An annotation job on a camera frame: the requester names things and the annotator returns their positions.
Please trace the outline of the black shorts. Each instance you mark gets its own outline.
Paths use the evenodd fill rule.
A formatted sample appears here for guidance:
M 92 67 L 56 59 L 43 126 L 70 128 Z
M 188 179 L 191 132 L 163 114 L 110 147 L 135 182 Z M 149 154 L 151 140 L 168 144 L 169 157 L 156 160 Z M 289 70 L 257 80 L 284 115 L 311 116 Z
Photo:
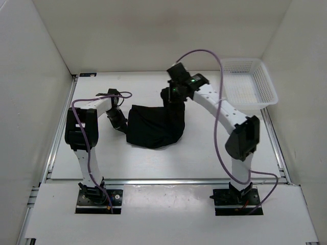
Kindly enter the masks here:
M 185 129 L 185 104 L 169 102 L 169 88 L 161 90 L 162 107 L 132 105 L 128 114 L 126 141 L 148 149 L 175 144 Z

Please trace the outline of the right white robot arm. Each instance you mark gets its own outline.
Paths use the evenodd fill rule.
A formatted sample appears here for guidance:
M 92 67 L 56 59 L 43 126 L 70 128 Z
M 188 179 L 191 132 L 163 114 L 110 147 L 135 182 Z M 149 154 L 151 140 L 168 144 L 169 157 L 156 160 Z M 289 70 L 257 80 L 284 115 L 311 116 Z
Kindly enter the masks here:
M 169 102 L 185 102 L 192 99 L 215 116 L 216 124 L 221 124 L 229 137 L 225 150 L 231 157 L 229 197 L 235 204 L 248 198 L 252 189 L 251 164 L 253 154 L 260 142 L 260 120 L 249 117 L 221 98 L 209 80 L 202 74 L 190 75 L 182 63 L 174 64 L 167 70 L 170 77 Z

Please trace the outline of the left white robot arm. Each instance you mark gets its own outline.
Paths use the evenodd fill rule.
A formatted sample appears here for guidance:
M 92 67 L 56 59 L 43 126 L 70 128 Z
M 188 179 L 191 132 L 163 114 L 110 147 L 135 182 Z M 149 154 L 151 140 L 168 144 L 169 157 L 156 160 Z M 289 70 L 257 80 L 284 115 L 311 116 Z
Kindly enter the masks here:
M 90 191 L 89 198 L 95 204 L 107 199 L 95 150 L 99 141 L 98 119 L 105 115 L 115 130 L 126 133 L 127 119 L 120 105 L 130 97 L 131 92 L 110 88 L 91 99 L 73 100 L 67 111 L 64 140 L 78 158 L 83 177 L 81 189 Z

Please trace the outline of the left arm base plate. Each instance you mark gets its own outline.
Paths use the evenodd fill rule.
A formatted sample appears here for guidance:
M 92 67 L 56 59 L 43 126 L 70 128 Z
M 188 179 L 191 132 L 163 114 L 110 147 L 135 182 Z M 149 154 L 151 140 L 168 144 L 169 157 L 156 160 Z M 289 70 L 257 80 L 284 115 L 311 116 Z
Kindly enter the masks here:
M 76 214 L 121 214 L 123 202 L 122 189 L 106 189 L 104 183 L 100 186 L 107 192 L 104 194 L 97 187 L 87 187 L 79 183 L 79 193 L 76 201 Z

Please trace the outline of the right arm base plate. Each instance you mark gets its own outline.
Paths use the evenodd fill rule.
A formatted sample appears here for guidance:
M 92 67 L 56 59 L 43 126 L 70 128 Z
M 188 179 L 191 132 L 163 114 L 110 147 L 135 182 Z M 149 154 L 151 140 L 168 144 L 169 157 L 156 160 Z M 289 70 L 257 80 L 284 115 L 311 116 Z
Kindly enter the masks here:
M 229 188 L 216 188 L 209 198 L 214 201 L 215 216 L 263 215 L 257 188 L 252 188 L 240 199 Z

